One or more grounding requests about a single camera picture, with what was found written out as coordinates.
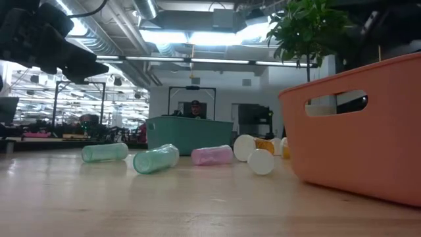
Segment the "teal plastic bin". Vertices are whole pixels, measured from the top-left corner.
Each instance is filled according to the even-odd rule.
[[[203,147],[231,145],[232,122],[161,116],[146,120],[149,149],[172,144],[180,155]]]

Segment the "metal frame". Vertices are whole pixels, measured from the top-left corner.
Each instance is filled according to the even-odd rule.
[[[64,82],[64,81],[57,81],[55,82],[55,95],[54,95],[54,106],[53,106],[53,121],[51,122],[51,126],[53,128],[55,128],[55,117],[56,117],[56,112],[57,112],[57,99],[59,96],[59,93],[61,91],[63,91],[66,86],[63,89],[59,89],[59,85],[60,84],[66,84],[66,86],[68,86],[69,84],[74,82]],[[86,82],[84,85],[89,85],[89,84],[100,84],[103,85],[103,91],[102,91],[102,103],[101,103],[101,117],[99,118],[99,124],[103,123],[103,116],[104,116],[104,100],[105,100],[105,87],[106,87],[106,83],[105,82]]]
[[[199,86],[170,86],[168,89],[168,110],[167,115],[170,115],[170,103],[171,103],[171,90],[172,89],[186,89],[186,90],[213,90],[214,98],[213,98],[213,120],[215,120],[216,114],[216,88],[201,88]]]

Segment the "fluorescent light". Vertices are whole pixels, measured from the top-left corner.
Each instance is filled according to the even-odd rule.
[[[126,57],[127,60],[155,61],[155,62],[184,62],[183,58],[173,57]]]
[[[110,59],[110,60],[113,60],[113,59],[118,59],[118,56],[98,55],[97,56],[97,60],[98,59]]]
[[[111,63],[111,64],[123,64],[123,61],[107,61],[107,60],[98,60],[97,63]]]
[[[191,59],[192,63],[226,63],[226,64],[243,64],[249,63],[247,60],[227,60],[227,59]]]
[[[56,0],[56,2],[61,6],[61,8],[63,8],[64,12],[67,15],[72,15],[73,14],[73,12],[61,0]],[[69,36],[84,36],[84,35],[86,35],[87,29],[80,22],[80,20],[77,19],[77,18],[71,18],[71,20],[74,23],[74,27],[69,32]]]
[[[140,34],[146,42],[151,43],[187,43],[187,37],[183,32],[140,30]]]
[[[266,39],[266,34],[269,32],[269,23],[258,23],[248,26],[237,33],[239,40],[252,40],[260,38],[260,41]]]
[[[234,33],[195,32],[190,38],[195,45],[239,45],[241,40]]]
[[[76,95],[76,96],[79,96],[79,97],[84,97],[85,96],[84,93],[78,92],[78,91],[71,91],[70,94],[73,94],[73,95]]]
[[[29,102],[42,102],[42,103],[54,103],[54,99],[39,99],[39,98],[20,98],[20,101],[29,101]],[[66,103],[66,102],[77,102],[83,105],[101,105],[102,101],[91,101],[86,99],[57,99],[58,103]],[[141,105],[146,106],[148,105],[144,101],[115,101],[116,103],[120,103],[122,105]],[[111,106],[112,101],[104,101],[104,105]]]
[[[256,65],[260,65],[260,66],[297,66],[297,63],[256,61]],[[306,67],[307,64],[306,63],[300,63],[300,66]]]

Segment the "person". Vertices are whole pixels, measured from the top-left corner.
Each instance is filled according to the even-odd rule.
[[[202,107],[201,107],[200,102],[198,100],[193,100],[191,102],[191,112],[188,113],[186,117],[193,118],[193,119],[198,119],[198,118],[206,119],[206,116],[201,114],[201,109]]]

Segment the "orange plastic bin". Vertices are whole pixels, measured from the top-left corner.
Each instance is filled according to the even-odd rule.
[[[405,55],[279,95],[292,167],[302,180],[421,206],[421,53]],[[358,112],[309,117],[315,97],[364,90]]]

